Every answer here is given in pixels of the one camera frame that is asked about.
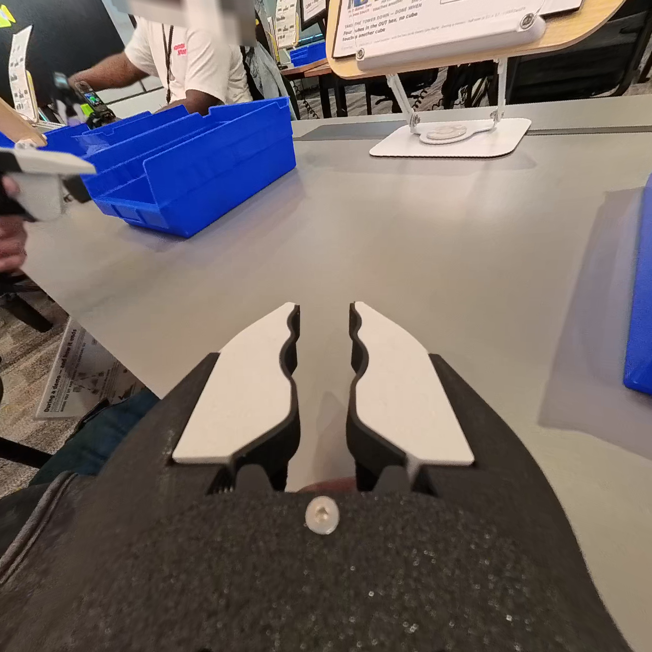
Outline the grey desk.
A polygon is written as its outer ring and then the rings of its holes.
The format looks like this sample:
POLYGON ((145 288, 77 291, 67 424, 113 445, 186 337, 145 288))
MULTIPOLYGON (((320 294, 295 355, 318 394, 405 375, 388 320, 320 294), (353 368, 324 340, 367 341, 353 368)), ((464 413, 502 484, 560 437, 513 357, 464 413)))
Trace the grey desk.
MULTIPOLYGON (((651 125, 651 98, 510 107, 533 129, 651 125)), ((526 135, 501 159, 377 159, 295 140, 297 167, 188 239, 94 205, 31 225, 28 275, 159 396, 301 307, 288 489, 351 475, 348 307, 442 357, 538 461, 609 610, 651 650, 651 397, 624 346, 651 133, 526 135)))

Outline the person's left hand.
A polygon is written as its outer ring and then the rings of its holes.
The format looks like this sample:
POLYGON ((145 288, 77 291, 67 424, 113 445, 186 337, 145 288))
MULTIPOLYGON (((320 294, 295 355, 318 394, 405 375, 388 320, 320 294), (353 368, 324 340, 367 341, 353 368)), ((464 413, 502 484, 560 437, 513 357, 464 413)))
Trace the person's left hand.
POLYGON ((1 216, 1 273, 21 269, 27 258, 27 236, 22 215, 1 216))

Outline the grey jacket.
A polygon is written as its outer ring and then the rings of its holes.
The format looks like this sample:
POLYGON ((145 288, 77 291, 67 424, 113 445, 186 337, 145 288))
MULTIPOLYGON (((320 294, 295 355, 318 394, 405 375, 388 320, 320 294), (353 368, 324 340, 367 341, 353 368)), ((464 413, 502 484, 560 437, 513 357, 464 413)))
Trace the grey jacket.
POLYGON ((257 42, 255 46, 241 46, 240 53, 252 99, 261 101, 285 97, 289 101, 291 120, 299 120, 296 95, 286 84, 276 61, 264 45, 257 42))

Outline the printed instruction poster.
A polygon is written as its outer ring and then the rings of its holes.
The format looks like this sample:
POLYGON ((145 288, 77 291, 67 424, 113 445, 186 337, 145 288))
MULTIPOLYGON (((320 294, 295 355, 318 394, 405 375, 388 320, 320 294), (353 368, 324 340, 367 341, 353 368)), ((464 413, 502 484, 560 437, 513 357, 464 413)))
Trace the printed instruction poster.
POLYGON ((144 387, 92 334, 69 318, 35 418, 80 418, 104 402, 119 403, 144 387))

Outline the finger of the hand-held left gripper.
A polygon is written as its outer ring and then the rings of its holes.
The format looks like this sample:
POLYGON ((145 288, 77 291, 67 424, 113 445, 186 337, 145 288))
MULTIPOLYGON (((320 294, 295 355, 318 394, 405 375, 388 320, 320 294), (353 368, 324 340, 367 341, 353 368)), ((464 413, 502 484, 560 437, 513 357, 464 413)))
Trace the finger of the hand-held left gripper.
POLYGON ((12 151, 21 172, 9 172, 19 188, 17 200, 37 222, 47 222, 64 215, 65 183, 81 182, 84 175, 94 175, 95 167, 70 153, 40 149, 5 149, 12 151))

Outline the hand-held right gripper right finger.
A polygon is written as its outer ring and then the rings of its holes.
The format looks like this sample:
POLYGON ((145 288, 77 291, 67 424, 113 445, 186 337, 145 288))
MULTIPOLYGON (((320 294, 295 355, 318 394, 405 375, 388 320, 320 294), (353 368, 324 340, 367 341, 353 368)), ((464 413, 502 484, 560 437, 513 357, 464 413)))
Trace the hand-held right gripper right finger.
POLYGON ((398 468, 409 488, 430 468, 469 470, 475 455, 426 347, 363 301, 349 305, 346 443, 359 492, 398 468))

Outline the black screen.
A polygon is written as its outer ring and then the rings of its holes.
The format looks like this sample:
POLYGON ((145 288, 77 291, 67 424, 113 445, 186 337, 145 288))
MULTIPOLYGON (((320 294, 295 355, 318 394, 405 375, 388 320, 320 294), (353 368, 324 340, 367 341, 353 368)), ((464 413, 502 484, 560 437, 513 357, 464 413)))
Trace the black screen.
POLYGON ((52 98, 55 72, 70 77, 125 47, 103 1, 2 1, 1 97, 8 104, 12 37, 28 27, 25 67, 39 106, 52 98))

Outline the person's blue jeans leg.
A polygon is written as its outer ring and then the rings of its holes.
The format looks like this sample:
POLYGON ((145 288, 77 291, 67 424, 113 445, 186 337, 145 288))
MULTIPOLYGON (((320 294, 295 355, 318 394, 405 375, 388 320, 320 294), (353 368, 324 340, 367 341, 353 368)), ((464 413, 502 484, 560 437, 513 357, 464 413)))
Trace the person's blue jeans leg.
POLYGON ((159 398, 144 389, 85 418, 61 449, 36 472, 29 486, 49 484, 65 472, 97 475, 130 431, 158 403, 159 398))

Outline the printed instruction sheet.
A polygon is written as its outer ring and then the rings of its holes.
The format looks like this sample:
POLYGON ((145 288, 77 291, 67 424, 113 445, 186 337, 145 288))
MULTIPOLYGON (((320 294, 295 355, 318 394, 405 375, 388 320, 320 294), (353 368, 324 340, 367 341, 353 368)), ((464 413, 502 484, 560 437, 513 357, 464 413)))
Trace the printed instruction sheet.
POLYGON ((405 45, 460 43, 480 37, 507 37, 531 23, 575 12, 581 1, 343 1, 333 46, 334 58, 377 49, 397 52, 405 45))

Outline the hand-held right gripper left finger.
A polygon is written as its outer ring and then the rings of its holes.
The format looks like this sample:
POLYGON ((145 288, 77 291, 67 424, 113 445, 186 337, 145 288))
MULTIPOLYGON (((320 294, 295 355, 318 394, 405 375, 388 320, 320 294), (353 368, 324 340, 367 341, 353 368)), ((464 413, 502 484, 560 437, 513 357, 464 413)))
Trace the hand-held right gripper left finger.
POLYGON ((220 466, 232 481, 258 465, 285 490, 301 425, 297 386, 300 306, 287 302, 241 330, 215 365, 172 453, 182 466, 220 466))

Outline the brown table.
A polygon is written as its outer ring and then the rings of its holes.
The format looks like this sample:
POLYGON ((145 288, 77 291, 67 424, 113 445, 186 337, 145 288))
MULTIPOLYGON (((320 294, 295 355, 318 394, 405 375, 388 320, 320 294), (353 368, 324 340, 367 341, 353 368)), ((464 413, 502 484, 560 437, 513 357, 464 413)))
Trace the brown table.
POLYGON ((301 117, 301 108, 305 112, 305 118, 330 119, 332 108, 330 103, 331 69, 326 59, 314 61, 299 67, 281 67, 280 73, 288 91, 293 92, 296 103, 297 117, 301 117), (312 79, 317 84, 320 100, 320 113, 317 113, 306 97, 303 83, 312 79))

